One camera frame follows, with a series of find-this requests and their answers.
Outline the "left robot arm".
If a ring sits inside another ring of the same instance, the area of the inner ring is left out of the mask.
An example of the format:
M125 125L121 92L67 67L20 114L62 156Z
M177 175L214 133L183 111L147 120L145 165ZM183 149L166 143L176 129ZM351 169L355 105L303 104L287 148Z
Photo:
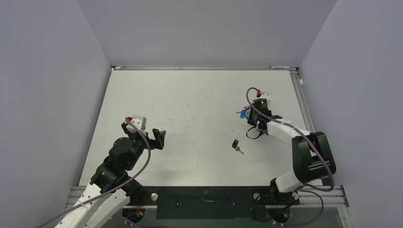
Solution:
M166 131L153 129L154 138L145 131L146 118L125 118L122 129L126 137L117 139L108 156L96 169L86 189L58 228L100 228L127 204L143 204L146 196L142 185L130 177L144 150L162 150Z

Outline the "blue-headed key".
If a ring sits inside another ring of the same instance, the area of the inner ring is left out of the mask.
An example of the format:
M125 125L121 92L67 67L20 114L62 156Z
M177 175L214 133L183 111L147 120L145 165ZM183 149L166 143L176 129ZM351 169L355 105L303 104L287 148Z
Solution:
M241 118L241 119L246 118L246 112L247 112L246 109L244 109L244 110L241 111L241 113L240 113L240 118Z

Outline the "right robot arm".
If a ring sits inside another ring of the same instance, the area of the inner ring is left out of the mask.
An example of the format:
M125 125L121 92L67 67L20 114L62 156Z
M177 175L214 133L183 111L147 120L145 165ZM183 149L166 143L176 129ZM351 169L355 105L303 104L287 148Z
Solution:
M291 148L292 168L271 182L274 187L268 192L272 202L281 203L288 192L335 174L336 164L323 132L306 131L272 115L265 98L253 100L247 119L260 135L273 136Z

